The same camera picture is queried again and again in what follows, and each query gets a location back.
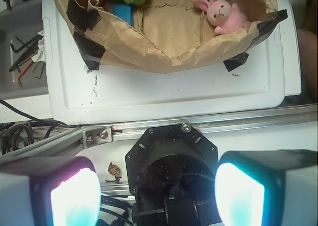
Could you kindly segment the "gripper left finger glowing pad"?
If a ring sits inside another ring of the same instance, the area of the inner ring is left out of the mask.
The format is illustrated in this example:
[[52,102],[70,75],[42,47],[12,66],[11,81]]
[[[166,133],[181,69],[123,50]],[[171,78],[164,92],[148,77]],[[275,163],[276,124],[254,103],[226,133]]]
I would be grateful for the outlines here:
[[2,226],[94,226],[100,195],[86,157],[0,158]]

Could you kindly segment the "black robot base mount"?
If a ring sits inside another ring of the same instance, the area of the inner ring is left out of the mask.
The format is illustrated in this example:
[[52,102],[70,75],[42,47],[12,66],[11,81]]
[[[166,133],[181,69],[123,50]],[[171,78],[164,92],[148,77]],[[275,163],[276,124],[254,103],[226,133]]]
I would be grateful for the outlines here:
[[139,226],[210,226],[218,149],[191,125],[148,128],[125,156],[132,220]]

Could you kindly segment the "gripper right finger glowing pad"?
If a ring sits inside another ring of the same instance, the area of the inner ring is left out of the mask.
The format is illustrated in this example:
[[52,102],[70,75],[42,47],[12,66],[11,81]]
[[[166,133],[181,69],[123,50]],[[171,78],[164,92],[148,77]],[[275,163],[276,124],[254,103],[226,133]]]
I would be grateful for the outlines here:
[[227,151],[216,172],[215,196],[226,226],[316,226],[318,153]]

